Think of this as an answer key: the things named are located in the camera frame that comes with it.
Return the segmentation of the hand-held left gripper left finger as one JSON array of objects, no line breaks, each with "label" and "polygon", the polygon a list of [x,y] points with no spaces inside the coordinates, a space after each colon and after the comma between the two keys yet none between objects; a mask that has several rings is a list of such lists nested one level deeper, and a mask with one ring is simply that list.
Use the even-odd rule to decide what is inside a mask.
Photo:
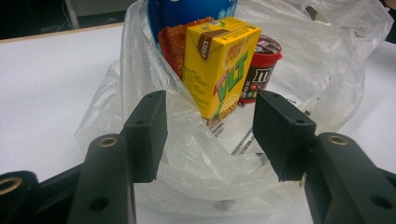
[{"label": "hand-held left gripper left finger", "polygon": [[155,180],[168,135],[166,91],[145,95],[125,121],[120,134],[127,140],[133,182]]}]

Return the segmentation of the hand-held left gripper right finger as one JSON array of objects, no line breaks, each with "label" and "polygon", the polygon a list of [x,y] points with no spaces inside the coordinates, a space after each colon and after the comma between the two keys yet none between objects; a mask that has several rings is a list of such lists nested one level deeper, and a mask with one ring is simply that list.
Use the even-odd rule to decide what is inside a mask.
[{"label": "hand-held left gripper right finger", "polygon": [[253,134],[279,181],[299,181],[304,173],[304,148],[317,124],[282,95],[258,91]]}]

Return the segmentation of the red candy cup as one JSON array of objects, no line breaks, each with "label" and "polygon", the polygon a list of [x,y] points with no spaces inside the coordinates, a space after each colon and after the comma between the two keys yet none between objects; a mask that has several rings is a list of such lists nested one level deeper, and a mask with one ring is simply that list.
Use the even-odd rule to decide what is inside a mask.
[{"label": "red candy cup", "polygon": [[247,77],[239,98],[239,104],[256,101],[257,93],[265,90],[276,63],[282,58],[282,47],[273,38],[260,35],[247,71]]}]

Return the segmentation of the clear smiley-face plastic bag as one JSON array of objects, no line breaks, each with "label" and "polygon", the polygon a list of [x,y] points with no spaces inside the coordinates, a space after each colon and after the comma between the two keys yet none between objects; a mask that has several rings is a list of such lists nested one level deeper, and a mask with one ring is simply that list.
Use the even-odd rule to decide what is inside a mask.
[{"label": "clear smiley-face plastic bag", "polygon": [[[268,88],[317,125],[339,130],[364,93],[365,62],[392,18],[378,0],[238,0],[235,15],[282,48]],[[76,132],[81,149],[117,133],[148,93],[166,91],[168,136],[156,179],[135,188],[139,203],[202,217],[279,214],[303,195],[280,182],[251,131],[252,105],[207,127],[191,95],[159,52],[149,29],[149,0],[126,12],[120,59],[107,70]]]}]

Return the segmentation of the yellow drink carton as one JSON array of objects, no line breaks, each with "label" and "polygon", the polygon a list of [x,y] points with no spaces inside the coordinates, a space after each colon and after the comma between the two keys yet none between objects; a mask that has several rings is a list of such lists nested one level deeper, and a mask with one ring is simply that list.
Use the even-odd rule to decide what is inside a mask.
[{"label": "yellow drink carton", "polygon": [[234,111],[261,31],[234,17],[187,30],[182,81],[203,119],[224,119]]}]

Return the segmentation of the blue snack packet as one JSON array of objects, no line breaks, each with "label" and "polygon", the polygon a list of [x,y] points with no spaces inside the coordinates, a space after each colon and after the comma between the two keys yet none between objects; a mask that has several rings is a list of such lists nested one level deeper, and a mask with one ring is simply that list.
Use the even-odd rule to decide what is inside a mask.
[{"label": "blue snack packet", "polygon": [[232,17],[238,0],[148,0],[148,23],[155,44],[183,77],[187,28]]}]

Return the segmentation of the white table cover sheet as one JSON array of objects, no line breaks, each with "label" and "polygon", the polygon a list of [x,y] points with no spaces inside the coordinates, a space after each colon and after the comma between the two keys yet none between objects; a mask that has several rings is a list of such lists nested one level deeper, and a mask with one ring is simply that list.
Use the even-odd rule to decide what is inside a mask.
[{"label": "white table cover sheet", "polygon": [[[0,41],[0,175],[46,180],[82,162],[74,133],[120,57],[121,33],[111,24]],[[396,44],[368,57],[361,106],[340,132],[396,174]]]}]

